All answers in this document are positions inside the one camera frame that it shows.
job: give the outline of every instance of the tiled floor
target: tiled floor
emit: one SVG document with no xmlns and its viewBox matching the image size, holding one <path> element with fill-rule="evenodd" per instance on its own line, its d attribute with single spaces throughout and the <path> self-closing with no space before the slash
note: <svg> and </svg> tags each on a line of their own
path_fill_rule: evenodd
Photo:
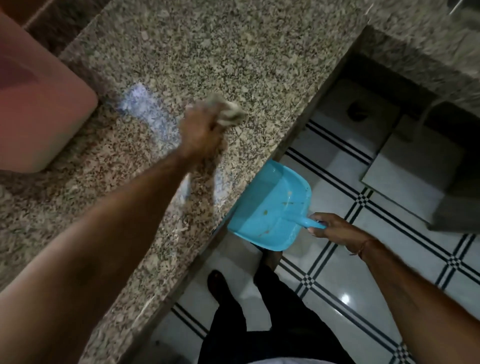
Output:
<svg viewBox="0 0 480 364">
<path fill-rule="evenodd" d="M 420 219 L 364 187 L 360 179 L 390 130 L 379 130 L 375 117 L 364 120 L 362 128 L 349 124 L 338 110 L 341 102 L 329 97 L 362 94 L 372 103 L 372 114 L 391 125 L 399 110 L 355 85 L 341 86 L 349 90 L 356 87 L 357 91 L 353 96 L 351 91 L 346 96 L 341 92 L 330 94 L 280 162 L 309 182 L 310 212 L 337 213 L 377 236 L 480 318 L 480 239 L 470 234 L 429 231 Z M 270 317 L 252 281 L 259 259 L 255 246 L 228 234 L 135 363 L 164 363 L 165 350 L 176 352 L 185 362 L 197 360 L 217 309 L 206 287 L 207 275 L 214 268 L 226 276 L 243 308 L 248 330 L 268 330 Z M 385 300 L 358 257 L 302 230 L 284 252 L 276 273 L 335 332 L 356 363 L 413 362 L 402 346 Z M 179 363 L 178 357 L 169 361 Z"/>
</svg>

